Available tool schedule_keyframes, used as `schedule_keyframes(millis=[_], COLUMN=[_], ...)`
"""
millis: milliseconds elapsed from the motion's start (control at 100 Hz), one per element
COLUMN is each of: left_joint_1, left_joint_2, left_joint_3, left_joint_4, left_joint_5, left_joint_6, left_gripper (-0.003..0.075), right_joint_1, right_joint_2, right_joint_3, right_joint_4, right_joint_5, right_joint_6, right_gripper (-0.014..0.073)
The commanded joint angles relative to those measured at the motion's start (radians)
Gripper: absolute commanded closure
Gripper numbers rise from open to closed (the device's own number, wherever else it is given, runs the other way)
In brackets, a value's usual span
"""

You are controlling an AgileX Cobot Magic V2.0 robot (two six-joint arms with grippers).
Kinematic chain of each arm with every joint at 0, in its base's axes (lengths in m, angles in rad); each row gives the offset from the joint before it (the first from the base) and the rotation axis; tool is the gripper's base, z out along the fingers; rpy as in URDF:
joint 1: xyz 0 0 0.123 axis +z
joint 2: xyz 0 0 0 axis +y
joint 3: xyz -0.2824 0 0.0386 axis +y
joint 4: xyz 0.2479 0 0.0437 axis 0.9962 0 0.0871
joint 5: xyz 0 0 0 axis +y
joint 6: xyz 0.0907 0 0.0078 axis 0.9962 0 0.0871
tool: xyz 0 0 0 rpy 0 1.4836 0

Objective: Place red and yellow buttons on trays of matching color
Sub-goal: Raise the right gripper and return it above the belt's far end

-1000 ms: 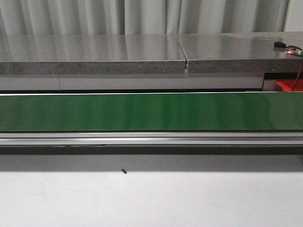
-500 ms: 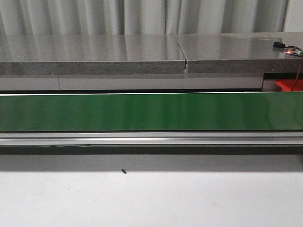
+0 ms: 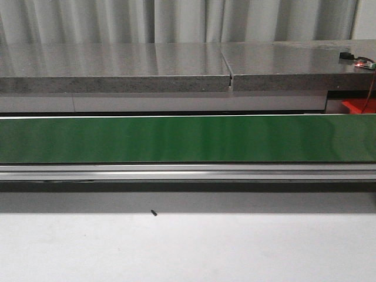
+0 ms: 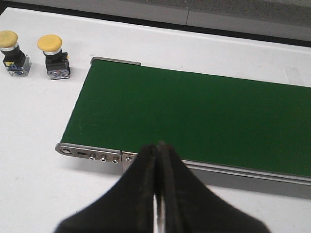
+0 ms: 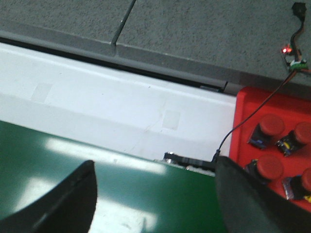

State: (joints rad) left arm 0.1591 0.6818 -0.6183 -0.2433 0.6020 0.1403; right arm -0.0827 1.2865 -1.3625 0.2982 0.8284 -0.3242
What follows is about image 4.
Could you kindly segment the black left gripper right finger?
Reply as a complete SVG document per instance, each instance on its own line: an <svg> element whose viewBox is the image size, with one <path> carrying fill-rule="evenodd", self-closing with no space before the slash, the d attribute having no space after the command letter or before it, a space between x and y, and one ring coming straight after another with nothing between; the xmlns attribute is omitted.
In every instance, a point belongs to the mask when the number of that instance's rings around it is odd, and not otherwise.
<svg viewBox="0 0 311 233"><path fill-rule="evenodd" d="M171 145L157 146L167 233L268 233L260 220L208 189Z"/></svg>

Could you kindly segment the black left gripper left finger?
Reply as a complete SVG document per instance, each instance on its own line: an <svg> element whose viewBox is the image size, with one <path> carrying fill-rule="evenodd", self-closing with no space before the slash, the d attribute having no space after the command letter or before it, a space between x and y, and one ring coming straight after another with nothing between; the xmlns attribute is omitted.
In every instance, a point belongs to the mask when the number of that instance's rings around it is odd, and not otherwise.
<svg viewBox="0 0 311 233"><path fill-rule="evenodd" d="M57 233L151 233L156 146L145 145L119 181L97 201L64 219Z"/></svg>

